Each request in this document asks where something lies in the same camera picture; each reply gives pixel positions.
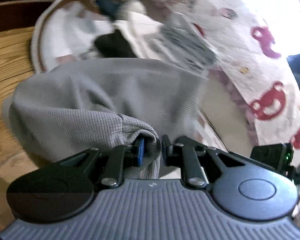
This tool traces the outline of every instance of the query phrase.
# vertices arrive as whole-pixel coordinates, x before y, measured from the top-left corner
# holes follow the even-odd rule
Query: gray fabric
[[[10,124],[27,152],[50,161],[90,147],[108,150],[139,134],[153,143],[163,134],[172,140],[191,137],[203,81],[152,59],[68,63],[17,86]],[[143,167],[131,168],[125,176],[157,178],[159,165],[160,158],[151,152]]]
[[[212,47],[180,13],[171,14],[149,43],[167,62],[197,73],[208,70],[217,59]]]

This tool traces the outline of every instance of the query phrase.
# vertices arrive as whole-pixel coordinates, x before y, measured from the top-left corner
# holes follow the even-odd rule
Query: wooden table
[[[0,32],[0,114],[3,100],[34,72],[29,58],[33,27]],[[13,220],[5,192],[10,182],[37,169],[0,118],[0,231]]]

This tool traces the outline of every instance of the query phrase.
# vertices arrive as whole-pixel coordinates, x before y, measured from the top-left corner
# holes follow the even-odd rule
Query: metal pivot bolt
[[[114,178],[104,178],[101,180],[101,183],[105,186],[112,187],[112,186],[116,185],[118,182]]]
[[[188,182],[194,187],[201,187],[204,184],[204,180],[201,178],[191,178]]]

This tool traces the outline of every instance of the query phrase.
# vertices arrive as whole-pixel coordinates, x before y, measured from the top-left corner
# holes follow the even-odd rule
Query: waffle-textured fabric
[[[155,142],[192,136],[204,79],[152,59],[106,58],[60,65],[21,82],[10,125],[27,152],[58,161],[90,147],[109,150],[139,134]],[[127,178],[157,178],[158,154]]]

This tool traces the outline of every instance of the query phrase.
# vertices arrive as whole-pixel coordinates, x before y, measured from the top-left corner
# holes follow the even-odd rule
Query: black electronic device
[[[267,165],[180,137],[161,140],[181,179],[125,179],[145,142],[86,150],[12,182],[3,240],[300,239],[291,180]]]

